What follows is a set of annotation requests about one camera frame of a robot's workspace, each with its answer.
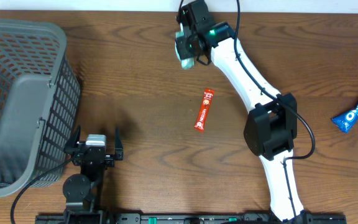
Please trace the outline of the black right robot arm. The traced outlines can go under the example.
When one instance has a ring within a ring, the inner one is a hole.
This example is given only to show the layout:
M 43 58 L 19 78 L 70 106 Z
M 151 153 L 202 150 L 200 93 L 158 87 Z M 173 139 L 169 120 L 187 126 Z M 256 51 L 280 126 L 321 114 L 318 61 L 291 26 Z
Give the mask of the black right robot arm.
M 297 135 L 297 103 L 282 95 L 258 71 L 242 48 L 239 28 L 217 23 L 204 1 L 181 3 L 176 20 L 175 52 L 182 68 L 201 58 L 225 74 L 247 110 L 244 139 L 259 157 L 270 191 L 270 209 L 282 222 L 296 222 L 302 211 L 293 174 L 293 140 Z

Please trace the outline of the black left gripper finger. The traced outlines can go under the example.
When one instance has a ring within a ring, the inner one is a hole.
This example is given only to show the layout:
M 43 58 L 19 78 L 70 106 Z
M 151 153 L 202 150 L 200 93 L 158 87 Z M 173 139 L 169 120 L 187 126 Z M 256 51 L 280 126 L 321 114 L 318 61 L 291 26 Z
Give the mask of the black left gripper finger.
M 75 132 L 70 136 L 68 141 L 65 143 L 64 152 L 76 152 L 79 145 L 81 133 L 81 126 L 77 126 Z
M 116 161 L 122 161 L 124 158 L 124 147 L 120 138 L 119 129 L 115 129 L 115 138 L 114 138 L 114 157 Z

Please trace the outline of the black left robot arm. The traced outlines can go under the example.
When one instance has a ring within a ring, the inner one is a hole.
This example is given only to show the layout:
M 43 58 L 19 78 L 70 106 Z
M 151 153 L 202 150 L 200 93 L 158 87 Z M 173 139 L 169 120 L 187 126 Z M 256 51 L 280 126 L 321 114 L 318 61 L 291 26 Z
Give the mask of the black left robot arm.
M 114 223 L 114 216 L 103 210 L 100 202 L 105 171 L 124 158 L 119 130 L 114 133 L 114 154 L 106 152 L 105 135 L 90 134 L 85 141 L 81 141 L 80 133 L 81 128 L 78 127 L 64 147 L 73 165 L 80 167 L 80 173 L 69 176 L 63 184 L 66 198 L 63 223 Z

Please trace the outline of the blue Oreo cookie pack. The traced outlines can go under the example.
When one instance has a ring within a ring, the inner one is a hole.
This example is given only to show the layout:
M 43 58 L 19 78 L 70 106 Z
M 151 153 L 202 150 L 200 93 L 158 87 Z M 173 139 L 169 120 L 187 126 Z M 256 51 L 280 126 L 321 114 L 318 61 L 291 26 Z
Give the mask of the blue Oreo cookie pack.
M 331 121 L 344 133 L 348 133 L 358 120 L 358 104 L 343 114 L 331 119 Z

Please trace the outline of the white teal wet wipes pack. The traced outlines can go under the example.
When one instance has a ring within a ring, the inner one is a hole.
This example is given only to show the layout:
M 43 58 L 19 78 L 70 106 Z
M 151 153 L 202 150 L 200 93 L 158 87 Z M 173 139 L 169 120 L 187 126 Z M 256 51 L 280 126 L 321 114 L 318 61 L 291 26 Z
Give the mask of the white teal wet wipes pack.
M 175 38 L 178 37 L 183 37 L 184 36 L 184 31 L 183 31 L 183 24 L 180 23 L 180 31 L 175 33 Z M 191 67 L 194 66 L 195 62 L 194 62 L 194 58 L 187 58 L 187 59 L 181 59 L 180 55 L 178 53 L 178 44 L 175 44 L 175 53 L 177 55 L 177 59 L 180 61 L 181 63 L 181 67 L 184 70 L 188 70 Z

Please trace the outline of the red Nescafe coffee stick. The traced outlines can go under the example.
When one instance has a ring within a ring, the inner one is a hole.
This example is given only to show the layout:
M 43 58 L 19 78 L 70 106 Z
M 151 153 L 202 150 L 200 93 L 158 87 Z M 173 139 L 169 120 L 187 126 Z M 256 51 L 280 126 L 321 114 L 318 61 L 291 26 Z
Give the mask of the red Nescafe coffee stick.
M 211 102 L 213 100 L 214 94 L 215 94 L 214 90 L 211 90 L 209 88 L 204 89 L 203 99 L 201 102 L 200 110 L 199 110 L 198 117 L 197 117 L 195 125 L 194 125 L 194 128 L 201 133 L 204 132 L 206 118 L 208 116 L 208 111 L 211 106 Z

